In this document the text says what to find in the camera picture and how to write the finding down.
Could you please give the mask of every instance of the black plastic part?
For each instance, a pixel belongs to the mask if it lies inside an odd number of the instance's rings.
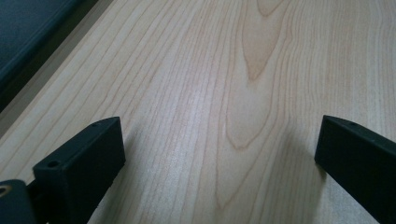
[[[0,112],[96,2],[0,1]]]
[[[120,118],[95,122],[39,162],[27,187],[0,182],[0,223],[87,223],[124,163]]]
[[[125,163],[120,119],[90,125],[34,168],[49,223],[87,223]]]
[[[0,182],[0,223],[36,224],[26,185],[21,180]]]
[[[396,223],[396,144],[324,116],[315,161],[378,222]]]

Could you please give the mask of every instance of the hole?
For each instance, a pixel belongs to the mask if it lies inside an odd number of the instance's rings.
[[[59,165],[58,161],[50,161],[49,164],[47,165],[49,168],[53,168]]]
[[[99,126],[99,125],[101,125],[101,123],[94,123],[94,124],[92,124],[91,126],[92,126],[92,127],[97,127],[97,126]]]
[[[0,186],[0,198],[5,196],[11,191],[12,187],[10,185],[2,185]]]

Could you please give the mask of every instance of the black clamp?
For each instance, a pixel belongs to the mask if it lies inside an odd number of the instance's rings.
[[[378,222],[396,223],[396,143],[324,116],[315,161]]]
[[[91,124],[33,168],[0,182],[0,223],[87,223],[125,163],[120,118]]]

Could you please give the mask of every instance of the light wood surface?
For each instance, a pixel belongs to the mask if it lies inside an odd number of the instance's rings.
[[[324,114],[396,140],[395,96],[395,1],[103,0],[1,114],[0,179],[120,116],[91,223],[375,223],[313,156]]]

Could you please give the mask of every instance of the wood grain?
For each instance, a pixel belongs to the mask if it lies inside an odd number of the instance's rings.
[[[120,116],[127,164],[90,223],[375,223],[313,156],[324,114],[396,140],[395,1],[102,11],[1,114],[0,179],[33,180],[52,150]]]

